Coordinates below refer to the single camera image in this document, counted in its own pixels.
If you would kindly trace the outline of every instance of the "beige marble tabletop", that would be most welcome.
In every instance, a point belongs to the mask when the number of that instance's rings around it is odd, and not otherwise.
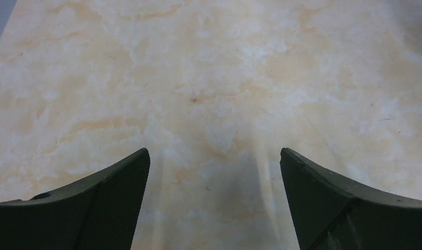
[[[422,0],[18,0],[0,202],[141,147],[133,249],[298,249],[282,147],[422,199]]]

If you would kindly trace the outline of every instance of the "marble surface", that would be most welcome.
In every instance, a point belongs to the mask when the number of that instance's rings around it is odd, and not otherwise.
[[[133,249],[298,249],[282,147],[422,199],[422,0],[19,0],[0,202],[141,147]]]

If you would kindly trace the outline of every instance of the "marble pattern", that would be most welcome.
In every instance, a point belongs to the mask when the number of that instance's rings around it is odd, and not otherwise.
[[[0,202],[141,147],[133,249],[298,249],[282,147],[422,199],[422,0],[18,0]]]

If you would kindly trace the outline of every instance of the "marble table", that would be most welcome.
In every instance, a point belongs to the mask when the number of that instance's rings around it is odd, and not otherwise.
[[[298,249],[282,147],[422,199],[422,0],[19,0],[0,202],[141,147],[133,249]]]

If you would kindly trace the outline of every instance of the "textured black surface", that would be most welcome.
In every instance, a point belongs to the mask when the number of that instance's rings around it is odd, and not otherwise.
[[[130,249],[149,168],[141,149],[29,201],[0,203],[0,249]]]
[[[280,166],[301,249],[422,249],[422,201],[365,186],[287,148]]]

